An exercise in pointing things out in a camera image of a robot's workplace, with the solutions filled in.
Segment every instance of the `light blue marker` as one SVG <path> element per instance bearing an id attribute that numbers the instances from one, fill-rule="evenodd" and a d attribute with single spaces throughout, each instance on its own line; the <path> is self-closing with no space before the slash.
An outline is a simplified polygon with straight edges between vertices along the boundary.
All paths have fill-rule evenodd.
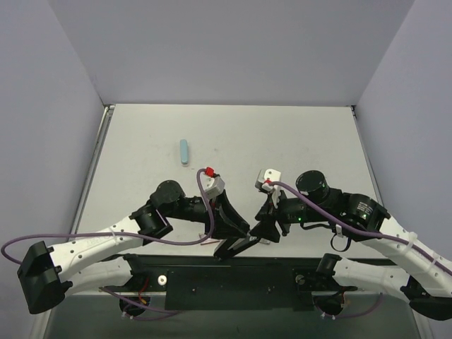
<path id="1" fill-rule="evenodd" d="M 183 165 L 187 165 L 189 163 L 189 143 L 186 141 L 186 139 L 181 139 L 180 148 L 181 148 L 181 163 Z"/>

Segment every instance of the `blue object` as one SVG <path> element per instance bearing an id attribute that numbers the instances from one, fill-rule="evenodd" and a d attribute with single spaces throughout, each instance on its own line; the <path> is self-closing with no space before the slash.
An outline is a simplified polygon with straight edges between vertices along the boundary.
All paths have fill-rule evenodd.
<path id="1" fill-rule="evenodd" d="M 187 165 L 189 163 L 189 143 L 186 139 L 181 139 L 180 141 L 181 148 L 181 163 L 183 165 Z"/>

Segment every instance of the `white table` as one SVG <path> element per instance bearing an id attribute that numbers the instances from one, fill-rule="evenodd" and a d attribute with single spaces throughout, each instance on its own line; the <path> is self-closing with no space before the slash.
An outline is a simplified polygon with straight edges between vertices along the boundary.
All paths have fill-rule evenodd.
<path id="1" fill-rule="evenodd" d="M 188 167 L 180 163 L 183 138 L 189 142 Z M 376 198 L 349 107 L 116 105 L 77 232 L 95 232 L 130 215 L 166 179 L 178 181 L 187 196 L 199 195 L 195 173 L 206 166 L 222 175 L 231 204 L 251 226 L 265 201 L 254 188 L 261 168 L 281 171 L 293 186 L 301 173 L 320 170 L 331 187 Z M 165 239 L 194 240 L 203 231 L 202 224 L 171 223 L 174 231 Z M 241 256 L 321 258 L 334 253 L 331 237 L 329 230 L 293 225 L 279 244 L 258 244 Z M 335 244 L 344 245 L 340 239 Z M 127 252 L 210 256 L 215 246 L 152 243 Z M 383 257 L 358 243 L 343 255 Z"/>

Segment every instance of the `red connector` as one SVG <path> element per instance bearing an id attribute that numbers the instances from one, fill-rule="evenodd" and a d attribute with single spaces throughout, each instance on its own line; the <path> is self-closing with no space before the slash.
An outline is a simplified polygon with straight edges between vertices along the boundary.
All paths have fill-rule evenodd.
<path id="1" fill-rule="evenodd" d="M 211 178 L 213 178 L 213 176 L 215 175 L 215 171 L 212 167 L 207 167 L 204 173 L 206 173 L 206 175 Z"/>

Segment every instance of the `gray wall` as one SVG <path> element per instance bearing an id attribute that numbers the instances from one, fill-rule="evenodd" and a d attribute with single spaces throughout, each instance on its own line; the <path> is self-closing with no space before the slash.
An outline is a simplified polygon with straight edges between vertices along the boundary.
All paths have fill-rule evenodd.
<path id="1" fill-rule="evenodd" d="M 416 0 L 357 106 L 383 201 L 452 258 L 452 1 Z M 434 323 L 450 338 L 452 321 Z"/>
<path id="2" fill-rule="evenodd" d="M 66 232 L 103 107 L 45 0 L 0 5 L 1 243 Z M 10 252 L 20 258 L 30 243 Z M 16 264 L 0 258 L 0 337 L 28 338 Z"/>
<path id="3" fill-rule="evenodd" d="M 355 105 L 413 0 L 49 0 L 106 103 Z"/>

